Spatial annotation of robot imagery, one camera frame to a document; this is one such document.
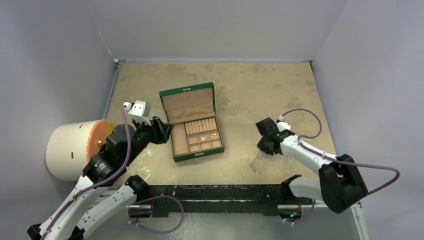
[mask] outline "green jewelry box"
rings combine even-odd
[[[225,146],[215,108],[214,83],[160,91],[171,133],[175,162],[223,153]]]

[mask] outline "table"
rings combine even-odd
[[[149,144],[115,184],[140,175],[151,185],[279,184],[300,174],[317,176],[297,161],[269,156],[257,149],[261,136],[255,123],[293,108],[315,112],[322,134],[306,142],[335,153],[327,120],[309,62],[299,63],[184,63],[122,65],[109,117],[121,124],[120,106],[142,100],[152,103],[150,117],[166,121],[159,91],[213,82],[216,114],[225,144],[221,154],[175,163],[170,143]],[[296,134],[315,135],[319,125],[307,112],[293,112],[286,120]]]

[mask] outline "stained surface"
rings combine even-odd
[[[255,123],[277,117],[293,108],[315,112],[323,123],[322,134],[306,140],[334,153],[333,141],[318,95],[314,76],[305,63],[126,63],[116,87],[109,120],[122,123],[124,102],[152,103],[150,117],[166,116],[159,91],[189,85],[215,84],[216,114],[225,152],[175,163],[171,146],[149,144],[115,184],[140,175],[149,184],[278,184],[294,174],[316,175],[297,161],[269,156],[257,149],[261,136]],[[296,134],[314,135],[318,123],[306,112],[286,117]]]

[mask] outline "cable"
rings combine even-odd
[[[388,182],[384,183],[383,185],[381,185],[381,186],[379,186],[379,187],[377,187],[377,188],[369,191],[368,194],[367,194],[367,196],[368,195],[371,195],[371,194],[374,194],[374,193],[376,193],[376,192],[384,189],[385,187],[391,185],[392,183],[396,182],[396,180],[398,180],[399,177],[401,176],[401,172],[397,168],[394,168],[394,167],[391,167],[391,166],[382,166],[382,165],[374,165],[374,164],[365,164],[365,163],[357,163],[357,162],[340,161],[340,160],[334,159],[334,158],[329,157],[329,156],[323,156],[320,152],[315,151],[315,150],[313,150],[313,149],[305,146],[301,142],[301,138],[314,139],[314,138],[318,137],[321,134],[321,132],[323,131],[323,124],[321,123],[320,118],[315,113],[313,113],[312,111],[310,111],[308,109],[305,109],[305,108],[295,108],[295,109],[289,110],[289,111],[283,113],[281,115],[281,117],[284,117],[285,115],[287,115],[287,114],[289,114],[291,112],[294,112],[294,111],[305,111],[305,112],[308,112],[308,113],[312,114],[316,118],[316,120],[318,121],[318,123],[319,123],[319,131],[318,131],[318,133],[316,135],[314,135],[314,136],[299,135],[297,137],[297,141],[299,142],[299,145],[302,148],[304,148],[305,150],[307,150],[307,151],[309,151],[309,152],[311,152],[311,153],[313,153],[315,155],[318,155],[320,157],[324,157],[325,159],[327,159],[329,161],[333,161],[333,162],[335,162],[337,164],[340,164],[340,165],[347,165],[347,166],[354,166],[354,167],[361,167],[361,168],[369,168],[369,169],[389,170],[389,171],[393,171],[393,172],[396,173],[396,175],[391,180],[389,180]]]
[[[50,233],[50,230],[52,229],[52,227],[55,225],[55,223],[57,222],[57,220],[61,217],[61,215],[65,212],[65,210],[67,208],[69,208],[69,206],[75,202],[77,200],[77,198],[79,196],[81,196],[82,194],[86,193],[87,191],[97,188],[107,182],[109,182],[110,180],[114,179],[116,176],[118,176],[118,174],[120,174],[125,167],[127,166],[128,161],[130,160],[130,153],[131,153],[131,135],[130,135],[130,128],[128,126],[128,122],[127,122],[127,118],[125,117],[125,112],[124,112],[124,108],[126,108],[126,105],[123,105],[120,109],[120,113],[122,115],[122,120],[123,120],[123,125],[125,126],[125,132],[126,132],[126,141],[127,141],[127,147],[126,147],[126,156],[125,156],[125,160],[123,161],[123,164],[120,166],[120,168],[114,173],[112,174],[110,177],[106,178],[105,180],[98,182],[96,184],[93,184],[92,186],[86,187],[82,190],[80,190],[79,192],[77,192],[74,196],[72,196],[72,200],[68,201],[60,210],[59,212],[56,214],[56,216],[54,216],[54,218],[51,220],[50,224],[47,226],[46,228],[46,232],[41,236],[40,240],[44,240],[47,237],[47,234]]]
[[[159,230],[148,228],[148,227],[143,226],[143,225],[135,222],[134,220],[132,220],[131,219],[131,215],[130,215],[130,210],[128,210],[129,223],[134,224],[134,225],[136,225],[137,227],[139,227],[141,229],[147,230],[147,231],[152,232],[152,233],[155,233],[155,234],[169,234],[169,233],[177,230],[181,226],[181,224],[183,223],[183,220],[184,220],[184,208],[183,208],[183,205],[181,205],[181,202],[178,201],[175,197],[167,196],[167,195],[154,196],[154,197],[151,197],[151,198],[147,198],[145,200],[142,200],[142,201],[135,202],[135,203],[133,203],[133,205],[139,205],[139,204],[148,202],[150,200],[161,199],[161,198],[172,199],[172,200],[174,200],[179,205],[179,208],[181,209],[181,214],[182,215],[181,215],[181,219],[179,220],[179,223],[176,225],[176,227],[172,228],[171,230],[167,230],[167,231],[159,231]]]

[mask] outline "beige table surface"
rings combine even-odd
[[[280,184],[294,174],[316,177],[290,157],[269,156],[256,147],[261,136],[255,123],[267,117],[276,120],[293,108],[312,110],[322,120],[322,134],[306,142],[335,153],[308,62],[126,63],[118,79],[109,120],[121,124],[120,106],[142,100],[152,103],[150,117],[158,116],[165,122],[159,91],[207,82],[215,84],[216,115],[225,152],[175,163],[170,142],[149,144],[115,184],[121,185],[137,174],[150,185]],[[314,135],[318,131],[318,123],[307,112],[290,113],[286,120],[298,135]]]

